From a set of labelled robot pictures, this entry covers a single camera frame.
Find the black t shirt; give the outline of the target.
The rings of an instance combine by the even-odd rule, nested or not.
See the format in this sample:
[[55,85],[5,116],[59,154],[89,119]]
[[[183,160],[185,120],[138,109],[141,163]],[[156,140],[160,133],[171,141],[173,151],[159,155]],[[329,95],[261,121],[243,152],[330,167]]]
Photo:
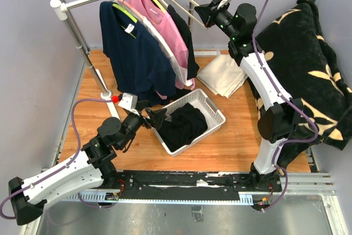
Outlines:
[[158,133],[170,152],[175,152],[185,145],[190,145],[207,129],[208,125],[203,113],[186,103],[166,115]]
[[196,78],[199,65],[195,61],[194,48],[193,48],[193,40],[191,31],[186,23],[186,21],[176,12],[174,7],[169,4],[167,5],[166,11],[169,13],[171,18],[173,19],[179,33],[188,49],[188,71],[187,71],[187,79]]

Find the metal clothes rack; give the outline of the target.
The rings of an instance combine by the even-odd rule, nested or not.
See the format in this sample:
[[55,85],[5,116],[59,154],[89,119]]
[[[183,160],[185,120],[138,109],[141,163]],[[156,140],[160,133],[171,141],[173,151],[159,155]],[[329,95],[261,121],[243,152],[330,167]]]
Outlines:
[[58,19],[62,21],[70,34],[72,35],[74,41],[76,42],[76,48],[82,53],[86,67],[93,76],[96,84],[101,90],[101,99],[107,104],[107,107],[111,113],[111,116],[119,118],[118,111],[114,103],[110,102],[113,93],[106,87],[104,79],[101,73],[94,67],[90,60],[90,48],[86,44],[86,41],[80,32],[70,10],[81,7],[90,3],[94,3],[100,0],[76,0],[72,2],[65,3],[64,0],[51,0],[50,6],[56,13]]

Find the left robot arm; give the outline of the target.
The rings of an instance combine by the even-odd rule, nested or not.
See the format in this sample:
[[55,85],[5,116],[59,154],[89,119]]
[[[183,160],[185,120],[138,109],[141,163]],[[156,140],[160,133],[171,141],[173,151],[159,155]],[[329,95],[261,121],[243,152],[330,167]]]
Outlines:
[[126,94],[112,96],[108,103],[118,103],[127,116],[105,119],[97,128],[97,135],[88,143],[76,139],[78,147],[69,158],[46,171],[27,179],[15,177],[8,182],[9,195],[1,202],[10,202],[14,215],[1,213],[17,225],[26,225],[62,199],[89,188],[113,188],[118,181],[117,170],[112,163],[117,151],[127,152],[141,127],[161,127],[167,110],[152,110],[149,101],[126,102]]

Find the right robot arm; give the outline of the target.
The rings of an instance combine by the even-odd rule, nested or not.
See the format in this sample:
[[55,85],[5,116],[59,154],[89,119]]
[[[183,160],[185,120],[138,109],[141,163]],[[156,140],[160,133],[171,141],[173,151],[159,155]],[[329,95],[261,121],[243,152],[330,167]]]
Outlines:
[[195,7],[204,26],[219,27],[228,37],[230,56],[248,75],[264,106],[264,114],[257,122],[261,144],[256,160],[251,164],[245,183],[256,191],[267,189],[276,179],[276,164],[281,149],[300,119],[303,105],[286,92],[268,66],[260,46],[254,39],[257,24],[256,8],[240,4],[235,14],[228,12],[229,4],[222,0]]

